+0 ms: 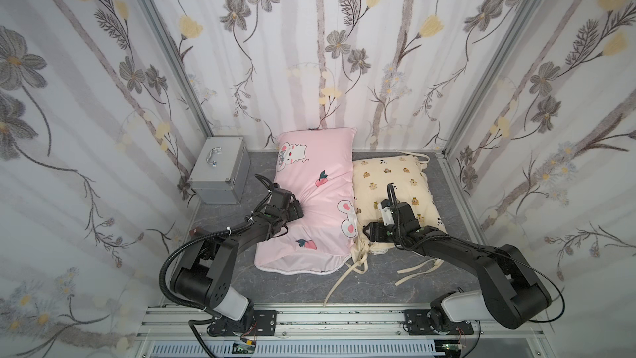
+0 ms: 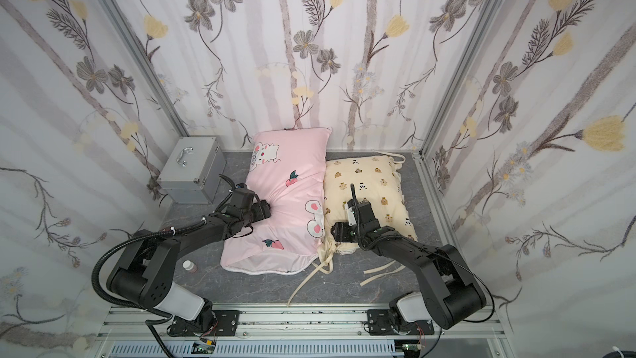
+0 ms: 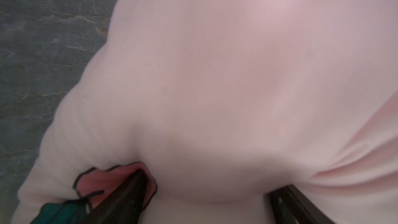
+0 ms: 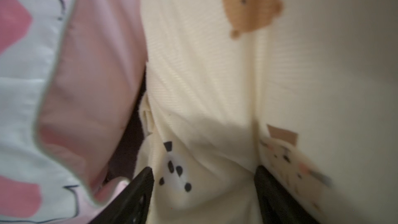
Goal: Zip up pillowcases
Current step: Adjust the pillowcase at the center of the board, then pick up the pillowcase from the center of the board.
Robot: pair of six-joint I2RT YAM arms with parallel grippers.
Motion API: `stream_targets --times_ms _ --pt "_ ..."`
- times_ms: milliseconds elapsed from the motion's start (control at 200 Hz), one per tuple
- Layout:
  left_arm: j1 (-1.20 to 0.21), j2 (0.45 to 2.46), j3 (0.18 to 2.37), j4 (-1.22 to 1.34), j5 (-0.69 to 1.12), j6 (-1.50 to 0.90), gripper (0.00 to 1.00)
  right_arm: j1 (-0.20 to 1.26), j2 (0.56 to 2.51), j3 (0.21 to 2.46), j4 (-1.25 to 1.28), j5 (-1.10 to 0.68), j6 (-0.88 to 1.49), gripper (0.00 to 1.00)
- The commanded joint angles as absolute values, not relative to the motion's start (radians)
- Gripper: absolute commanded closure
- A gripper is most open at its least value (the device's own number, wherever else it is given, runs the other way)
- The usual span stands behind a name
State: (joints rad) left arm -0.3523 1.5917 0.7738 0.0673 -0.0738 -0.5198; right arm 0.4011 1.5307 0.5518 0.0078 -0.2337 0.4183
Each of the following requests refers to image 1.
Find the cream bear print pillow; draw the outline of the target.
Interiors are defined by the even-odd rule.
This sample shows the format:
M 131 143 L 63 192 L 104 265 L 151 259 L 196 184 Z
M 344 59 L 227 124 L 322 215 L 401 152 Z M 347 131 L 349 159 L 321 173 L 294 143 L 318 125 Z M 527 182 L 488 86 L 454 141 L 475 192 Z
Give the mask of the cream bear print pillow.
M 351 248 L 349 267 L 326 295 L 324 304 L 351 273 L 364 274 L 369 269 L 369 257 L 382 255 L 394 247 L 392 243 L 372 242 L 363 228 L 372 222 L 381 222 L 381 202 L 388 198 L 387 185 L 394 186 L 399 202 L 412 207 L 420 227 L 432 226 L 440 231 L 446 227 L 433 201 L 425 170 L 430 157 L 407 152 L 397 157 L 376 157 L 354 162 L 354 198 L 359 236 Z

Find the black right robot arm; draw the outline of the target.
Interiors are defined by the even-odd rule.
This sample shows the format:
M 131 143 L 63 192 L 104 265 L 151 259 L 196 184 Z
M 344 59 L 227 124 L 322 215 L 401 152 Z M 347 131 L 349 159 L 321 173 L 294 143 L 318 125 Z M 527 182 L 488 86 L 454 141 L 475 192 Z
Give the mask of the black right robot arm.
M 450 292 L 430 304 L 425 323 L 433 332 L 449 333 L 465 321 L 495 321 L 516 330 L 553 303 L 542 280 L 513 245 L 478 245 L 448 235 L 434 226 L 422 226 L 405 202 L 382 201 L 380 222 L 363 227 L 372 242 L 390 243 L 408 252 L 442 260 L 477 278 L 480 288 L 473 292 Z

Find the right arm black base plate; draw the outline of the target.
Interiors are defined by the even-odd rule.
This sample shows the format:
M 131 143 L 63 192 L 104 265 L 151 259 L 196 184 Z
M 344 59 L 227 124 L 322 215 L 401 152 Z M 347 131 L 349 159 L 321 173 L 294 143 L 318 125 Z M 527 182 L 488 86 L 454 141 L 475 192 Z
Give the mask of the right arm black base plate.
M 470 322 L 452 322 L 438 309 L 408 309 L 404 314 L 404 328 L 409 336 L 473 336 Z

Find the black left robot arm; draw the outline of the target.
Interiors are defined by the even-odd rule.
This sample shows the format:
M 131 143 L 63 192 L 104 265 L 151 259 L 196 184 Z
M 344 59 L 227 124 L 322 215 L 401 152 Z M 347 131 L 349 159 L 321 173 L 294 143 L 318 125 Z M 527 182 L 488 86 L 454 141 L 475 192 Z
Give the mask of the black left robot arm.
M 231 286 L 238 256 L 245 250 L 286 235 L 288 223 L 304 217 L 301 202 L 279 185 L 268 189 L 238 225 L 198 235 L 171 253 L 158 282 L 172 303 L 215 318 L 223 331 L 247 333 L 256 323 L 253 302 Z

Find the pink cartoon pillowcase pillow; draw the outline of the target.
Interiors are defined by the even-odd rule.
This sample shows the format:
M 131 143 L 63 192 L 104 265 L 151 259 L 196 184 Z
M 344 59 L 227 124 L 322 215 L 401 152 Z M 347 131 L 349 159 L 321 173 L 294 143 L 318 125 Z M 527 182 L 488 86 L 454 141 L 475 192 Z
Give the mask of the pink cartoon pillowcase pillow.
M 283 275 L 336 272 L 357 238 L 354 128 L 286 132 L 278 137 L 275 182 L 299 200 L 302 218 L 256 247 L 254 265 Z

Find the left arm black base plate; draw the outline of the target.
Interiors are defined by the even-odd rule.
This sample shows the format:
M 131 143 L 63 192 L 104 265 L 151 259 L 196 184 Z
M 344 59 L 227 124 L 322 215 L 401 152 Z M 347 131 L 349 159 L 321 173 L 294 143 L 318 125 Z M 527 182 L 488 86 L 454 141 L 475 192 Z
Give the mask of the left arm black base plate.
M 216 319 L 206 332 L 209 336 L 274 336 L 277 316 L 276 310 L 248 310 L 238 321 L 227 317 Z

